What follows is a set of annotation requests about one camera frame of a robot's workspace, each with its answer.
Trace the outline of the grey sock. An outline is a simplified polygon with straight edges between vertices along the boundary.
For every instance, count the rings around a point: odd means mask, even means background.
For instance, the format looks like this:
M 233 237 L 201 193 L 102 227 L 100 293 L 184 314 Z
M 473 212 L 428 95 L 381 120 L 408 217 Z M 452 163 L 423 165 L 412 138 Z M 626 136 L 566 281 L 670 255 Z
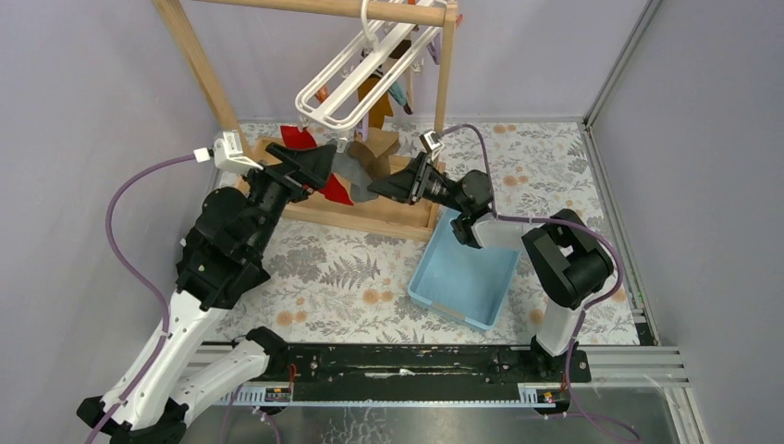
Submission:
M 378 199 L 377 193 L 368 190 L 373 180 L 360 161 L 349 155 L 351 142 L 345 138 L 332 139 L 330 142 L 337 148 L 332 172 L 349 182 L 349 198 L 354 203 L 366 203 Z

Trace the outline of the mustard yellow sock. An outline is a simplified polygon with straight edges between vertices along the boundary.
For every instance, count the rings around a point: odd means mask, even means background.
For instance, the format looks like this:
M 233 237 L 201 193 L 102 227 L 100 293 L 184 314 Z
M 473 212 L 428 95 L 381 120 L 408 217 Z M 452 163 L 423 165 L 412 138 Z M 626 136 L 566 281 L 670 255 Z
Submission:
M 359 86 L 357 94 L 360 102 L 372 91 L 379 80 L 380 77 L 373 74 Z M 368 113 L 368 127 L 381 129 L 385 124 L 385 119 L 393 116 L 394 114 L 389 102 L 389 94 L 388 92 L 384 92 Z

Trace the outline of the white plastic clip hanger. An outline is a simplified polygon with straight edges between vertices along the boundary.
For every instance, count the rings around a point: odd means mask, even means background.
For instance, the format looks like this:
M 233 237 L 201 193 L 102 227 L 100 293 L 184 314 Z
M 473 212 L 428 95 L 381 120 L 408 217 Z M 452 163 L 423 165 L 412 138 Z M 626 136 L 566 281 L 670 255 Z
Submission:
M 301 127 L 314 122 L 334 131 L 354 130 L 401 71 L 409 70 L 418 54 L 443 29 L 441 24 L 425 25 L 410 50 L 392 68 L 388 57 L 399 43 L 410 38 L 416 25 L 400 18 L 371 19 L 370 5 L 369 1 L 360 2 L 361 32 L 297 93 L 294 105 Z M 380 80 L 360 102 L 357 90 L 373 74 Z M 320 104 L 314 94 L 325 85 L 329 97 Z

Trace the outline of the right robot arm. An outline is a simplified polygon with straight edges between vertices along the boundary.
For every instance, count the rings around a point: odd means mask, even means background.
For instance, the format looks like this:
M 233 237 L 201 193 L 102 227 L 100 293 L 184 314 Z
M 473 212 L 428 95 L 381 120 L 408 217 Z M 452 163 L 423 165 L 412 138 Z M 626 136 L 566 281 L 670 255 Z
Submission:
M 566 353 L 577 341 L 587 309 L 602 300 L 600 290 L 623 280 L 618 251 L 587 228 L 577 213 L 563 209 L 550 217 L 502 216 L 496 210 L 490 176 L 471 170 L 451 179 L 419 154 L 399 172 L 373 180 L 369 191 L 402 204 L 427 200 L 456 211 L 450 226 L 458 243 L 474 249 L 522 251 L 549 299 L 544 323 L 534 339 L 535 376 L 552 381 L 567 368 Z

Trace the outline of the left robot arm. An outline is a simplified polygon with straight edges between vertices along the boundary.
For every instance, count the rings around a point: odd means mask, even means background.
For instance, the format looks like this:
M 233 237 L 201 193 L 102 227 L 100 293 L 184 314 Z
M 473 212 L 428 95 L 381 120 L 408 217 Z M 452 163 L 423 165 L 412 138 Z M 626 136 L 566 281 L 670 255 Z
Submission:
M 241 384 L 293 377 L 288 344 L 268 327 L 250 330 L 228 354 L 193 376 L 191 357 L 249 290 L 270 276 L 263 255 L 288 204 L 327 184 L 333 144 L 291 149 L 270 143 L 276 162 L 261 166 L 239 156 L 247 191 L 211 191 L 185 237 L 173 293 L 161 299 L 161 321 L 122 378 L 104 395 L 83 400 L 77 415 L 91 436 L 114 443 L 177 443 L 208 407 Z

